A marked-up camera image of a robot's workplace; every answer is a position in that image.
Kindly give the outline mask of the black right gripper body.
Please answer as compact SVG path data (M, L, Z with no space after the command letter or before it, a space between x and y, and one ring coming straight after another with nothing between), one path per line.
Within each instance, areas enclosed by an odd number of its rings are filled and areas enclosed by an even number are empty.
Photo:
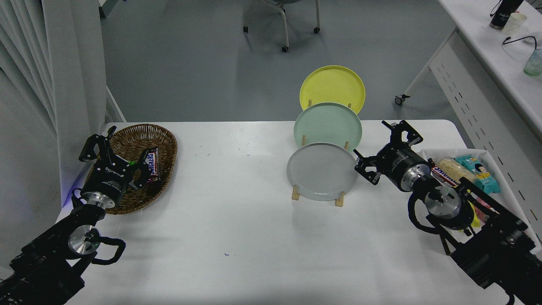
M378 156L381 158L378 171L401 191L412 191L418 178L429 177L428 163L409 147L396 149L387 144Z

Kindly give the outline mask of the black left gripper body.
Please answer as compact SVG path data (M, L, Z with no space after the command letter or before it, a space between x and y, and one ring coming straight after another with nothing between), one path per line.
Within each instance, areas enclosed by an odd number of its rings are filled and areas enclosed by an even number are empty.
M131 178L130 164L124 158L99 158L83 186L83 194L101 193L111 200L120 200Z

